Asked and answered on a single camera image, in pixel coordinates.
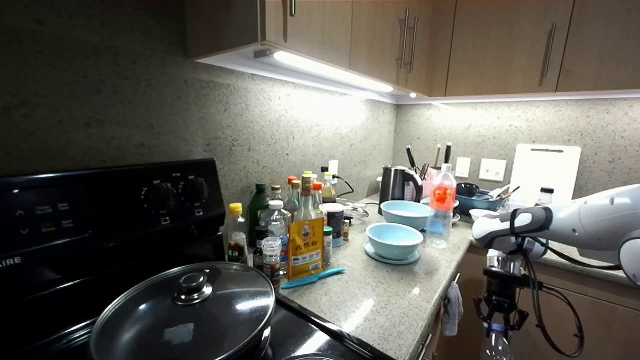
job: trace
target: dish towel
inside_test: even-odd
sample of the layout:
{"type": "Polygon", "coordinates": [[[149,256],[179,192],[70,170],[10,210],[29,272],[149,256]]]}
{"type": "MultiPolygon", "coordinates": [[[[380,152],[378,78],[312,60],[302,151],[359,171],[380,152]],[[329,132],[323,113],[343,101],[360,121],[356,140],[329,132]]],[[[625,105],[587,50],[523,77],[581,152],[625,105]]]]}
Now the dish towel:
{"type": "Polygon", "coordinates": [[[444,314],[442,315],[442,333],[444,336],[458,334],[458,323],[462,319],[462,294],[458,284],[452,282],[445,298],[444,314]]]}

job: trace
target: lid knob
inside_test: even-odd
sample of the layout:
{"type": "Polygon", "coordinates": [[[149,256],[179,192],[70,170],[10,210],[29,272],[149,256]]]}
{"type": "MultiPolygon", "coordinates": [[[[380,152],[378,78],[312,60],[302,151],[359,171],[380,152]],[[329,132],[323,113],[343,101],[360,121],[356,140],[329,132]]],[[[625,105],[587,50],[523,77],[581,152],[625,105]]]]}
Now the lid knob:
{"type": "Polygon", "coordinates": [[[173,294],[173,302],[178,305],[196,304],[206,299],[213,290],[207,282],[207,276],[200,272],[192,272],[180,278],[180,289],[173,294]]]}

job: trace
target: plastic bottle with orange label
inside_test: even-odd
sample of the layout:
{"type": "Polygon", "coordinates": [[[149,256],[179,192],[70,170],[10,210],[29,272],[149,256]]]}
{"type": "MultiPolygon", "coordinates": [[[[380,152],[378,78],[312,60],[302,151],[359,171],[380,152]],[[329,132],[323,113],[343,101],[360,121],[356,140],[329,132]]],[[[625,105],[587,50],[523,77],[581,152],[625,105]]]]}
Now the plastic bottle with orange label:
{"type": "Polygon", "coordinates": [[[444,248],[449,243],[456,185],[456,179],[451,174],[451,164],[442,164],[441,173],[433,180],[429,199],[429,207],[434,213],[427,218],[427,242],[433,247],[444,248]]]}

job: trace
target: stove control panel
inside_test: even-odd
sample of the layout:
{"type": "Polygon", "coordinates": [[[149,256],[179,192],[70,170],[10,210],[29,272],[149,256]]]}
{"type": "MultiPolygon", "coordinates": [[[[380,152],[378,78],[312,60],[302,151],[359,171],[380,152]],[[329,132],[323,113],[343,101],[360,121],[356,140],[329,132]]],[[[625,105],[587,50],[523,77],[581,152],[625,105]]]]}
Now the stove control panel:
{"type": "Polygon", "coordinates": [[[224,216],[213,159],[6,177],[0,179],[0,272],[167,231],[217,233],[224,216]]]}

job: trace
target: white cutting board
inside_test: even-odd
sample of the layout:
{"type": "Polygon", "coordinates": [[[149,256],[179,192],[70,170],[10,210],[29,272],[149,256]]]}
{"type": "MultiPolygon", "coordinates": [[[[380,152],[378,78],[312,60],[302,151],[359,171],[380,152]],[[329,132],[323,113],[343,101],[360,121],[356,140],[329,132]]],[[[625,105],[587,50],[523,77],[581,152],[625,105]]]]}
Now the white cutting board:
{"type": "Polygon", "coordinates": [[[515,207],[533,206],[543,186],[554,189],[553,203],[571,200],[581,152],[577,146],[518,144],[509,191],[516,186],[520,189],[509,203],[515,207]]]}

